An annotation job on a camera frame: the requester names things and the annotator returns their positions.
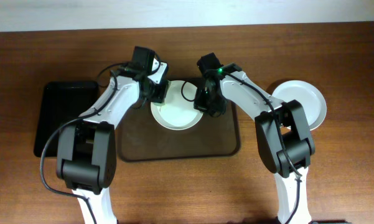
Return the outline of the white plate top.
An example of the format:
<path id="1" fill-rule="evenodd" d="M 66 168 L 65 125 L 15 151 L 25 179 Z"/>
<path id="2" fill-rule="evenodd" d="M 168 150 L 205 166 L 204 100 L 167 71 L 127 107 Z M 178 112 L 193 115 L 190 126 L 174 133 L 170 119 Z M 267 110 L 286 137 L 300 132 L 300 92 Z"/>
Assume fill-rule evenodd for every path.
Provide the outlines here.
<path id="1" fill-rule="evenodd" d="M 163 127 L 181 131 L 195 126 L 202 118 L 203 113 L 194 108 L 192 101 L 197 87 L 186 81 L 174 80 L 167 91 L 163 103 L 151 103 L 151 113 L 154 119 Z"/>

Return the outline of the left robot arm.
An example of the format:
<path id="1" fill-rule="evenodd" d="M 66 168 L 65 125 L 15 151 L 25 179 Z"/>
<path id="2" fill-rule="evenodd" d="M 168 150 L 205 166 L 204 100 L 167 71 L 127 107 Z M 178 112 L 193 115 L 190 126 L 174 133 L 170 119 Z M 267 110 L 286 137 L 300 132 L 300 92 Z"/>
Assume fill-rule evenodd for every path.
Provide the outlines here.
<path id="1" fill-rule="evenodd" d="M 58 131 L 57 177 L 77 198 L 85 223 L 117 223 L 109 186 L 116 172 L 115 130 L 138 101 L 162 103 L 168 66 L 155 51 L 135 47 L 132 59 L 109 67 L 97 101 Z"/>

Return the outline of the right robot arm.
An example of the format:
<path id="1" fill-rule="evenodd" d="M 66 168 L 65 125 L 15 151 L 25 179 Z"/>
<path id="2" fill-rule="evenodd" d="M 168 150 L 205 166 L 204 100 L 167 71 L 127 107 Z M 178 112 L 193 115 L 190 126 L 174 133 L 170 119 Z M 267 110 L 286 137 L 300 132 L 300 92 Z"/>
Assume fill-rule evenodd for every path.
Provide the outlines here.
<path id="1" fill-rule="evenodd" d="M 201 57 L 197 66 L 203 86 L 197 89 L 194 108 L 218 117 L 225 113 L 228 101 L 239 106 L 255 122 L 259 156 L 274 175 L 278 222 L 311 223 L 306 180 L 315 145 L 300 102 L 271 96 L 241 67 L 222 65 L 214 53 Z"/>

